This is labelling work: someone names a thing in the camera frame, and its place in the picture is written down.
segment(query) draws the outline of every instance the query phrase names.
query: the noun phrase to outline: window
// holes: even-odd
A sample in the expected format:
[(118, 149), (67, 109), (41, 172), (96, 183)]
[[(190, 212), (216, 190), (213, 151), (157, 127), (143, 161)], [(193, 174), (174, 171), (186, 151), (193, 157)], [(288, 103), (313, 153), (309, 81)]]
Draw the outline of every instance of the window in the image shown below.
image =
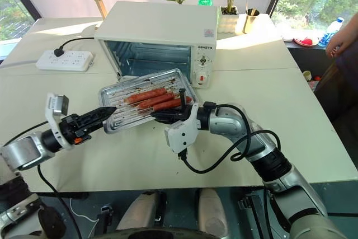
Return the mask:
[(294, 35), (310, 30), (322, 36), (337, 17), (346, 23), (356, 12), (358, 0), (278, 0), (271, 18), (279, 28), (293, 29)]
[(20, 0), (0, 0), (0, 40), (23, 37), (34, 22)]

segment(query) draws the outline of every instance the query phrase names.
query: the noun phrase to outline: plant pot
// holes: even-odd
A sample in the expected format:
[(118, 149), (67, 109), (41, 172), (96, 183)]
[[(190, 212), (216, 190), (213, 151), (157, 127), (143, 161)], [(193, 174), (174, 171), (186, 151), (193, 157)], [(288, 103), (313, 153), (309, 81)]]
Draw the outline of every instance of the plant pot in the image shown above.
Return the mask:
[(226, 7), (219, 9), (218, 33), (235, 33), (236, 24), (239, 20), (239, 12), (236, 6), (233, 6), (230, 14), (224, 14)]

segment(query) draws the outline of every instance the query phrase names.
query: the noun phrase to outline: toaster oven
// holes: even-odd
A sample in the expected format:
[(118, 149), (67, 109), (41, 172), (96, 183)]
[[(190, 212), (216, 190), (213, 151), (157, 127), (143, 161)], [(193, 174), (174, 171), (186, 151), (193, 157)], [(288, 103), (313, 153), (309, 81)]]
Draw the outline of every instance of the toaster oven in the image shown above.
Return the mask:
[(119, 77), (178, 68), (193, 87), (207, 87), (216, 50), (217, 8), (123, 2), (113, 6), (95, 39)]

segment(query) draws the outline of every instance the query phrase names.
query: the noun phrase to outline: power strip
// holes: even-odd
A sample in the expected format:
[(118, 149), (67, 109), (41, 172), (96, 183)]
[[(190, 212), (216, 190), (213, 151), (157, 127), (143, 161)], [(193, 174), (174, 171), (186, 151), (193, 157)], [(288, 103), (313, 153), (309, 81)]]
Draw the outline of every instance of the power strip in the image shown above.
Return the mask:
[(42, 70), (63, 70), (85, 72), (93, 64), (93, 55), (89, 51), (65, 50), (57, 57), (53, 50), (46, 50), (36, 62)]

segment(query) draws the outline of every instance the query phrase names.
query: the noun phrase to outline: human hand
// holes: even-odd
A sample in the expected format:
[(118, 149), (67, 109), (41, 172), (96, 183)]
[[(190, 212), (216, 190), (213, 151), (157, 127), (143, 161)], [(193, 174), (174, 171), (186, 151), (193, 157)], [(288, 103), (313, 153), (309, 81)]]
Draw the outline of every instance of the human hand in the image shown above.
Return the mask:
[(326, 47), (328, 57), (337, 57), (358, 38), (358, 29), (353, 23), (338, 31)]

